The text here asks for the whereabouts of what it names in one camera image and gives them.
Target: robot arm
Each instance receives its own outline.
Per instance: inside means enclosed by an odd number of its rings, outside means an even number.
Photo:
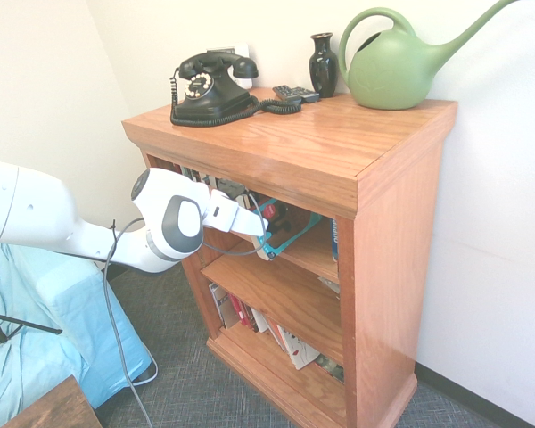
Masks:
[[[147,169],[131,193],[144,227],[123,234],[112,262],[160,273],[197,251],[203,228],[263,235],[257,214],[204,183]],[[82,219],[69,189],[41,172],[0,162],[0,243],[107,260],[113,231]]]

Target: baseboard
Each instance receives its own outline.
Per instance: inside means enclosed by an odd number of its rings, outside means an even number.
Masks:
[[[420,363],[415,365],[415,374],[418,382],[428,385],[440,394],[501,428],[535,428],[535,425],[523,421],[507,410],[496,406]]]

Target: carpet floor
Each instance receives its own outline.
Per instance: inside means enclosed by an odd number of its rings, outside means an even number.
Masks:
[[[180,264],[162,276],[127,271],[111,287],[159,367],[156,379],[137,388],[154,428],[294,427],[208,350],[206,328]],[[148,426],[129,389],[96,413],[106,428]],[[396,428],[496,425],[419,383]]]

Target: watering can handle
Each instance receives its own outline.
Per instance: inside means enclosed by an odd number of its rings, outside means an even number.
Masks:
[[[402,16],[400,13],[393,11],[392,9],[386,7],[374,7],[368,9],[359,15],[357,15],[349,23],[345,31],[342,33],[341,42],[339,44],[339,70],[341,71],[342,78],[345,82],[348,82],[348,71],[347,71],[347,62],[345,60],[345,52],[347,50],[347,40],[349,40],[350,33],[355,27],[364,19],[371,16],[384,16],[390,18],[394,23],[392,29],[397,29],[399,31],[414,35],[414,29],[410,25],[410,22]]]

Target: blue cloth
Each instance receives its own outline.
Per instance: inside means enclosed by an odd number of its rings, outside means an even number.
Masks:
[[[129,376],[151,358],[110,289]],[[60,335],[22,327],[0,345],[0,426],[69,375],[92,407],[127,386],[95,263],[0,244],[0,315],[60,328]],[[0,321],[9,334],[17,325]]]

